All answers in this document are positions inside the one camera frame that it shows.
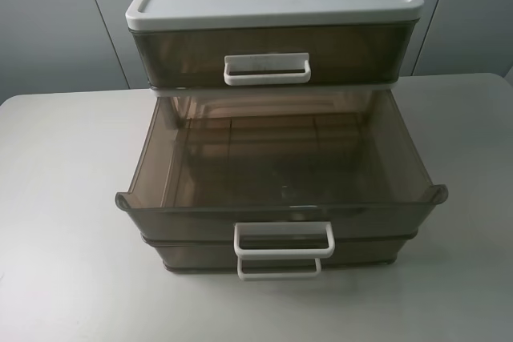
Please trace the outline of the smoky brown drawer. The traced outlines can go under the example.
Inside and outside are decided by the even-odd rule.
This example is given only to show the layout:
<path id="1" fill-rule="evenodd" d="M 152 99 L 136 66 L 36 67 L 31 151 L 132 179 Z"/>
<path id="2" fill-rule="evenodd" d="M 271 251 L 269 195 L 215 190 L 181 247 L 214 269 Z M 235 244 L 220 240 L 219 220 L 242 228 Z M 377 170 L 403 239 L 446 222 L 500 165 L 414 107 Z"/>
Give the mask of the smoky brown drawer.
<path id="1" fill-rule="evenodd" d="M 413 239 L 415 232 L 408 235 L 394 235 L 371 238 L 336 238 L 333 254 L 320 260 L 321 268 L 333 270 L 362 266 L 388 265 L 395 262 L 403 246 Z M 232 241 L 174 242 L 143 238 L 160 255 L 164 267 L 177 274 L 233 273 L 237 271 L 237 256 Z M 323 236 L 308 235 L 304 239 L 281 240 L 277 237 L 268 241 L 256 237 L 245 237 L 243 247 L 256 249 L 279 248 L 322 248 L 327 245 Z M 247 273 L 302 273 L 315 272 L 312 258 L 298 260 L 250 260 L 241 263 Z"/>
<path id="2" fill-rule="evenodd" d="M 131 34 L 155 89 L 370 85 L 398 79 L 413 22 Z"/>
<path id="3" fill-rule="evenodd" d="M 386 91 L 158 99 L 129 189 L 115 197 L 143 238 L 268 241 L 415 232 L 448 196 L 432 182 Z"/>

